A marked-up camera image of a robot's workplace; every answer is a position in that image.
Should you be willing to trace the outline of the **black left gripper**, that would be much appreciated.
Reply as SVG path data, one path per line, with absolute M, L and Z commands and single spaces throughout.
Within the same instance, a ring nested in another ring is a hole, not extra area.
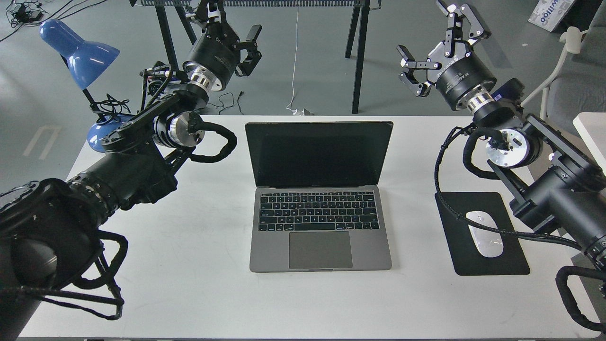
M 186 19 L 199 26 L 203 33 L 191 48 L 183 63 L 184 71 L 191 73 L 197 67 L 203 67 L 212 73 L 216 80 L 212 91 L 222 91 L 232 75 L 250 76 L 262 58 L 258 50 L 257 39 L 262 25 L 253 25 L 243 42 L 230 42 L 226 33 L 226 13 L 223 0 L 200 0 L 193 12 L 186 12 Z M 244 61 L 240 61 L 240 51 L 246 50 Z

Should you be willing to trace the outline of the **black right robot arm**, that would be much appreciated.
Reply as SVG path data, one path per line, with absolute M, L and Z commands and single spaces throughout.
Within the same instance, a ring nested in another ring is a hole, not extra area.
M 511 78 L 495 89 L 496 77 L 478 58 L 473 47 L 490 37 L 483 20 L 469 4 L 446 5 L 437 0 L 446 16 L 445 38 L 426 60 L 415 60 L 409 50 L 401 54 L 400 80 L 417 97 L 435 88 L 451 110 L 467 109 L 472 123 L 455 127 L 437 156 L 434 182 L 437 198 L 459 221 L 496 232 L 457 212 L 444 198 L 439 169 L 450 143 L 466 135 L 462 163 L 481 179 L 500 180 L 513 195 L 514 216 L 530 233 L 512 232 L 516 238 L 552 242 L 580 251 L 593 267 L 563 266 L 555 281 L 570 317 L 580 326 L 605 332 L 605 324 L 589 320 L 569 289 L 569 276 L 605 281 L 605 175 L 602 168 L 562 134 L 534 114 L 524 114 L 524 85 Z

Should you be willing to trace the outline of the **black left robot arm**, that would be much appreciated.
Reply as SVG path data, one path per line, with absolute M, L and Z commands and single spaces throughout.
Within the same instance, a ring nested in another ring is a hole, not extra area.
M 167 65 L 141 75 L 162 79 L 148 103 L 100 138 L 104 157 L 70 180 L 31 181 L 1 195 L 1 339 L 13 341 L 41 302 L 80 309 L 74 300 L 113 305 L 124 300 L 115 276 L 127 239 L 100 228 L 115 211 L 156 203 L 176 190 L 176 172 L 191 160 L 214 163 L 236 147 L 229 129 L 199 115 L 211 91 L 260 61 L 252 26 L 245 40 L 226 20 L 223 1 L 202 0 L 186 17 L 184 4 L 153 2 Z

